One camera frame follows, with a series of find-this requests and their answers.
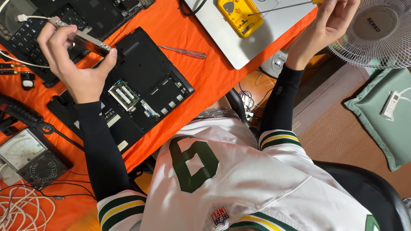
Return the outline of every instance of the person's right hand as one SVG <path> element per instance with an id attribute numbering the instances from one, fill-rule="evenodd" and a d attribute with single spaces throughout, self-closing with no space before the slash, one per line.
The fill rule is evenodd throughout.
<path id="1" fill-rule="evenodd" d="M 70 60 L 67 41 L 77 26 L 70 25 L 58 30 L 51 23 L 46 23 L 37 40 L 51 71 L 66 85 L 77 104 L 97 102 L 103 91 L 108 73 L 117 62 L 117 50 L 112 49 L 98 68 L 78 69 Z"/>
<path id="2" fill-rule="evenodd" d="M 312 56 L 345 34 L 359 4 L 360 0 L 325 0 L 318 4 L 316 18 L 290 46 L 286 66 L 303 70 Z"/>

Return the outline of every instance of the black arm sleeve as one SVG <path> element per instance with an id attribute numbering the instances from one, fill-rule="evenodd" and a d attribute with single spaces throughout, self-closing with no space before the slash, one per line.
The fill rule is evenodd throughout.
<path id="1" fill-rule="evenodd" d="M 124 160 L 101 113 L 101 102 L 76 104 L 85 160 L 97 201 L 131 189 Z"/>
<path id="2" fill-rule="evenodd" d="M 284 64 L 264 109 L 260 134 L 275 129 L 291 131 L 294 99 L 303 73 L 304 70 L 291 70 Z"/>

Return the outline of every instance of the screwdriver with yellow handle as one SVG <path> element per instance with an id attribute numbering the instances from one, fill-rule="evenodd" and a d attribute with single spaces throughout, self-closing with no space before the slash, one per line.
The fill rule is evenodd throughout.
<path id="1" fill-rule="evenodd" d="M 299 6 L 299 5 L 304 5 L 304 4 L 309 4 L 309 3 L 312 3 L 313 5 L 314 5 L 314 4 L 320 4 L 320 3 L 324 3 L 324 0 L 312 0 L 312 1 L 309 1 L 309 2 L 303 2 L 303 3 L 299 3 L 299 4 L 287 6 L 287 7 L 280 7 L 280 8 L 276 8 L 276 9 L 266 10 L 266 11 L 263 11 L 263 12 L 258 12 L 258 13 L 254 13 L 254 14 L 249 14 L 248 16 L 255 15 L 255 14 L 263 14 L 263 13 L 267 13 L 267 12 L 271 12 L 271 11 L 275 11 L 275 10 L 279 10 L 279 9 L 296 7 L 296 6 Z"/>

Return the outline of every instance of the orange table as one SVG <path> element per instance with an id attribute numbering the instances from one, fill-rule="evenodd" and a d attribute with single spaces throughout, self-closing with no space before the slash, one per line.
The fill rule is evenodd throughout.
<path id="1" fill-rule="evenodd" d="M 135 28 L 141 26 L 158 45 L 182 47 L 184 49 L 207 53 L 207 59 L 200 60 L 180 55 L 173 51 L 164 51 L 166 56 L 185 76 L 196 92 L 123 155 L 127 169 L 129 171 L 132 170 L 198 113 L 226 94 L 246 74 L 255 70 L 277 50 L 295 39 L 295 36 L 314 19 L 315 14 L 316 9 L 302 18 L 240 70 L 236 70 L 231 66 L 217 45 L 194 17 L 185 17 L 181 14 L 177 0 L 157 0 L 149 9 L 140 12 L 130 22 L 114 33 L 106 40 L 106 43 L 113 45 Z M 77 66 L 79 68 L 89 68 L 92 67 L 98 59 L 99 56 L 90 54 Z M 46 122 L 53 124 L 56 129 L 82 144 L 81 139 L 64 126 L 46 108 L 46 103 L 51 100 L 52 96 L 60 94 L 65 89 L 61 82 L 53 88 L 47 89 L 41 84 L 42 80 L 36 77 L 35 89 L 26 92 L 21 89 L 20 77 L 18 75 L 1 76 L 0 78 L 0 92 L 2 94 L 26 103 L 40 112 L 45 117 Z M 25 125 L 18 122 L 16 127 L 22 129 Z M 74 163 L 74 167 L 71 169 L 73 172 L 86 173 L 87 170 L 83 152 L 56 134 L 48 135 L 47 138 Z M 4 135 L 0 135 L 0 143 L 3 143 L 7 139 Z M 78 176 L 71 173 L 66 173 L 61 177 L 61 180 L 63 179 L 88 181 L 87 176 Z M 53 185 L 46 188 L 44 193 L 47 195 L 64 195 L 85 192 L 76 186 Z M 66 230 L 73 221 L 96 206 L 95 201 L 85 196 L 66 197 L 64 200 L 55 201 L 55 203 L 57 209 L 53 218 L 47 224 L 47 230 Z M 36 210 L 34 208 L 27 207 L 27 209 L 33 209 L 33 214 L 35 214 Z M 47 202 L 44 202 L 42 209 L 49 215 L 52 207 Z M 37 223 L 41 224 L 42 219 L 39 219 Z"/>

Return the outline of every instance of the black chair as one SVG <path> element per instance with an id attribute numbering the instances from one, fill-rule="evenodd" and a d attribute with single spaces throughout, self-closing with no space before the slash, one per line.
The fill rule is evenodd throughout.
<path id="1" fill-rule="evenodd" d="M 226 97 L 241 121 L 259 139 L 256 127 L 245 117 L 243 102 L 233 88 Z M 313 161 L 328 172 L 348 193 L 375 217 L 381 231 L 411 231 L 411 218 L 397 191 L 379 175 L 352 165 Z"/>

